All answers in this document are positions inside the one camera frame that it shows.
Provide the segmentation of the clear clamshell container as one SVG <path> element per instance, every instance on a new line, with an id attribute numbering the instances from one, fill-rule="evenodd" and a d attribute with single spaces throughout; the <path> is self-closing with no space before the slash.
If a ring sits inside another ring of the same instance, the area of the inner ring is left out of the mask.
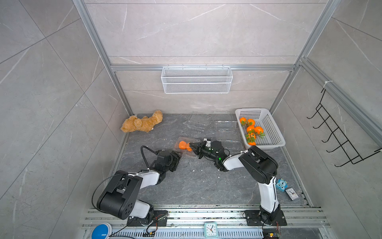
<path id="1" fill-rule="evenodd" d="M 186 125 L 194 129 L 204 129 L 211 125 L 211 115 L 208 114 L 192 114 Z"/>
<path id="2" fill-rule="evenodd" d="M 199 138 L 189 138 L 189 137 L 180 136 L 176 140 L 173 150 L 180 152 L 182 155 L 195 156 L 195 153 L 190 147 L 190 143 L 199 143 L 201 141 L 202 140 Z"/>
<path id="3" fill-rule="evenodd" d="M 214 128 L 221 132 L 235 132 L 238 128 L 237 121 L 234 120 L 215 120 Z"/>
<path id="4" fill-rule="evenodd" d="M 242 150 L 244 149 L 244 145 L 241 141 L 239 140 L 233 140 L 233 139 L 222 139 L 221 140 L 222 145 L 224 148 L 227 148 L 229 150 Z"/>

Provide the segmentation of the leafy twin oranges container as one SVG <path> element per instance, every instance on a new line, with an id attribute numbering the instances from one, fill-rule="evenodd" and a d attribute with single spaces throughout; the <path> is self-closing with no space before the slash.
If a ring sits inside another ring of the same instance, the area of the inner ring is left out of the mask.
<path id="1" fill-rule="evenodd" d="M 249 127 L 249 126 L 254 126 L 256 122 L 253 119 L 246 119 L 244 117 L 239 119 L 239 122 L 242 126 Z"/>
<path id="2" fill-rule="evenodd" d="M 247 133 L 254 133 L 256 136 L 263 138 L 265 136 L 264 130 L 260 126 L 249 126 L 246 128 Z"/>

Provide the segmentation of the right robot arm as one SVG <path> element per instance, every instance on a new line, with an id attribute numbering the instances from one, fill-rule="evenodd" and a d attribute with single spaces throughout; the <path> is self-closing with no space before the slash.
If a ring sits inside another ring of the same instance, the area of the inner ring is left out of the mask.
<path id="1" fill-rule="evenodd" d="M 226 154 L 220 141 L 191 142 L 189 146 L 199 159 L 205 157 L 213 161 L 219 171 L 244 167 L 259 185 L 263 222 L 270 225 L 276 220 L 281 207 L 276 193 L 278 163 L 272 157 L 255 145 L 234 155 Z"/>

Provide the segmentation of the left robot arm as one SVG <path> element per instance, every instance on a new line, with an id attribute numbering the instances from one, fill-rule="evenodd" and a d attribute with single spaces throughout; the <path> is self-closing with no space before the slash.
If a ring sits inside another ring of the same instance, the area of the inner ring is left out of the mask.
<path id="1" fill-rule="evenodd" d="M 182 153 L 178 151 L 155 151 L 157 159 L 147 169 L 137 173 L 123 170 L 117 171 L 107 179 L 108 184 L 100 194 L 96 203 L 92 203 L 98 211 L 125 220 L 133 217 L 143 225 L 154 221 L 153 205 L 138 200 L 139 191 L 149 186 L 160 184 L 168 171 L 176 171 Z"/>

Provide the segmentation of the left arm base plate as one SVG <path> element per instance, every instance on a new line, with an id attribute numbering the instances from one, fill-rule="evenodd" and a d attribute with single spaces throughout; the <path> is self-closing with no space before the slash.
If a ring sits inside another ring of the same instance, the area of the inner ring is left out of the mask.
<path id="1" fill-rule="evenodd" d="M 127 225 L 129 227 L 148 227 L 150 223 L 152 223 L 151 227 L 164 227 L 167 225 L 167 217 L 168 211 L 166 210 L 155 210 L 153 212 L 149 212 L 149 215 L 144 218 L 137 217 L 129 217 L 127 221 Z"/>

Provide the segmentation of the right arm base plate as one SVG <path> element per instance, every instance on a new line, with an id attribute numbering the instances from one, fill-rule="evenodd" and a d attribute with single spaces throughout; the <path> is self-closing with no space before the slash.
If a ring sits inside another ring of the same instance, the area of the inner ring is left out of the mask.
<path id="1" fill-rule="evenodd" d="M 245 210 L 244 218 L 248 226 L 286 226 L 286 218 L 283 211 L 277 208 L 269 213 L 264 210 Z"/>

